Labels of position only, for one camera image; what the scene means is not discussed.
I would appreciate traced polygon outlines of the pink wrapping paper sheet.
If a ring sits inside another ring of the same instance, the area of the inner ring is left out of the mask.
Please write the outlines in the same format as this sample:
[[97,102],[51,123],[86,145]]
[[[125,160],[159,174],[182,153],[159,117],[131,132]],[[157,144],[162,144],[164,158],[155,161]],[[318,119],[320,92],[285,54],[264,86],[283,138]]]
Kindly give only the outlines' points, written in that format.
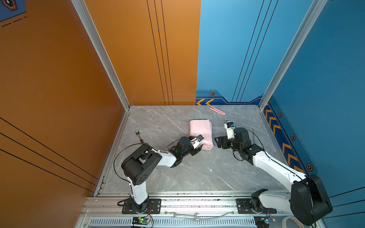
[[202,149],[210,151],[213,145],[212,123],[209,120],[192,120],[190,121],[190,136],[203,137]]

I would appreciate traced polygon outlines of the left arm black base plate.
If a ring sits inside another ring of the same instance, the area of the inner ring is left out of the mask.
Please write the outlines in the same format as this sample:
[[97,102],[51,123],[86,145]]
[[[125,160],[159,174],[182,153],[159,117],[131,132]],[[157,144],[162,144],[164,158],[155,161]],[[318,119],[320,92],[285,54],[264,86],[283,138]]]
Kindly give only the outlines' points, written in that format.
[[146,199],[137,204],[131,197],[123,201],[122,214],[160,214],[161,199]]

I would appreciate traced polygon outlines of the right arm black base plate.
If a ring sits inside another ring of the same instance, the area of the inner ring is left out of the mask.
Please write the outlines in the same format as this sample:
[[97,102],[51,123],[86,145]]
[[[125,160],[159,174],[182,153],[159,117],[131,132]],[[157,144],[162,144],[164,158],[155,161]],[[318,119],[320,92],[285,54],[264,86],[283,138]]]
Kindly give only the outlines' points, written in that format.
[[236,205],[239,214],[277,214],[277,210],[272,208],[254,209],[248,198],[236,199]]

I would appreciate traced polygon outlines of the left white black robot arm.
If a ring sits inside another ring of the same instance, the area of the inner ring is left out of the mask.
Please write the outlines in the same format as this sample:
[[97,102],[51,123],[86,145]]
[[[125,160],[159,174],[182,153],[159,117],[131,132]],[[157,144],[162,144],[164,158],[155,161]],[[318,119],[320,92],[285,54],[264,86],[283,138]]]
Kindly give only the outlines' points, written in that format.
[[147,143],[141,144],[121,164],[124,175],[131,187],[131,207],[137,213],[149,212],[149,196],[146,180],[158,166],[174,168],[178,166],[187,155],[196,155],[202,149],[204,137],[182,137],[177,145],[168,152],[153,148]]

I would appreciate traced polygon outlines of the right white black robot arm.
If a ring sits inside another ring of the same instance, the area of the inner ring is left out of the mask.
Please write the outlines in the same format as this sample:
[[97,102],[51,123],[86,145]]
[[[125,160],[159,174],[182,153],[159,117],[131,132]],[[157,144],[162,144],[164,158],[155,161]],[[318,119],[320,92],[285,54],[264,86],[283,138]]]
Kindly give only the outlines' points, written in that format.
[[214,139],[219,148],[239,153],[240,161],[262,169],[288,190],[277,193],[263,188],[254,192],[250,204],[255,213],[268,209],[289,212],[302,224],[311,226],[333,211],[325,186],[318,176],[306,175],[269,155],[263,146],[252,143],[248,129],[230,127],[226,132],[226,136]]

